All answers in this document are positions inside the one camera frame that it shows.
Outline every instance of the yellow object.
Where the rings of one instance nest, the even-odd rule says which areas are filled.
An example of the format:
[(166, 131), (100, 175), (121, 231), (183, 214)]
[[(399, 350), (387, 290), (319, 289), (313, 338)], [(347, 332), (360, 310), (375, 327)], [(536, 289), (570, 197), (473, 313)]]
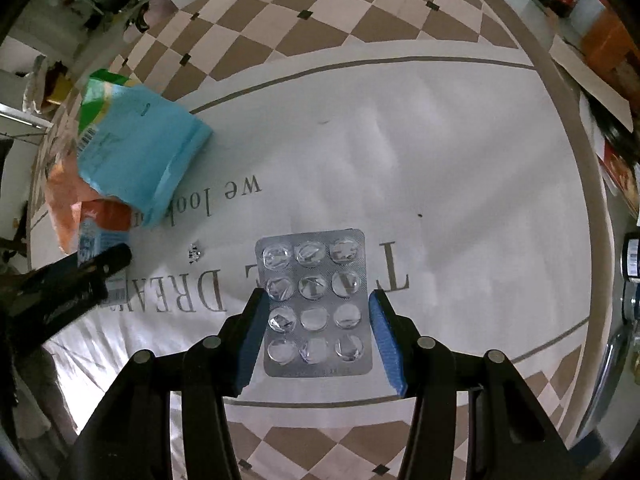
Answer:
[(66, 99), (66, 96), (69, 95), (71, 89), (74, 87), (73, 83), (64, 77), (62, 74), (58, 74), (58, 78), (56, 79), (56, 85), (53, 87), (53, 92), (51, 95), (46, 96), (45, 99), (47, 102), (60, 105), (62, 101)]

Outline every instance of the silver blister pack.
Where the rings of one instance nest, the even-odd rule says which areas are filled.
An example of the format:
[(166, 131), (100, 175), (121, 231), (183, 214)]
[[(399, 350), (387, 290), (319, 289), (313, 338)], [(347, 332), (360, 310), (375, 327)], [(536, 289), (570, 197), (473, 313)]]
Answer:
[(363, 375), (372, 368), (364, 234), (359, 229), (261, 238), (270, 298), (264, 369), (271, 377)]

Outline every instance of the blue plastic packet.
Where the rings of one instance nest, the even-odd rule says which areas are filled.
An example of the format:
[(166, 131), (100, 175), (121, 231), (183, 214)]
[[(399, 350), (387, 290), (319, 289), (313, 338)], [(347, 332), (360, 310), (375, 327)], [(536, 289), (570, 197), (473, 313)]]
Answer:
[(98, 193), (157, 225), (211, 128), (180, 105), (107, 70), (91, 74), (80, 107), (78, 173)]

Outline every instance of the metal screw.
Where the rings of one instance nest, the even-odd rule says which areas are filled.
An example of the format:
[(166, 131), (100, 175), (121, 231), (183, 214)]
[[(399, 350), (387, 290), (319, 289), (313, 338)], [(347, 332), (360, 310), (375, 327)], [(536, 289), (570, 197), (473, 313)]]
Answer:
[(202, 346), (209, 350), (213, 350), (214, 348), (219, 347), (220, 343), (222, 343), (222, 341), (220, 341), (220, 338), (217, 335), (210, 335), (209, 337), (204, 338)]
[(436, 346), (436, 340), (433, 337), (422, 336), (418, 338), (418, 346), (425, 350), (431, 350)]
[(489, 360), (500, 364), (504, 362), (504, 354), (499, 350), (489, 350)]
[(139, 350), (133, 354), (133, 361), (139, 365), (146, 363), (151, 359), (151, 352), (149, 350)]

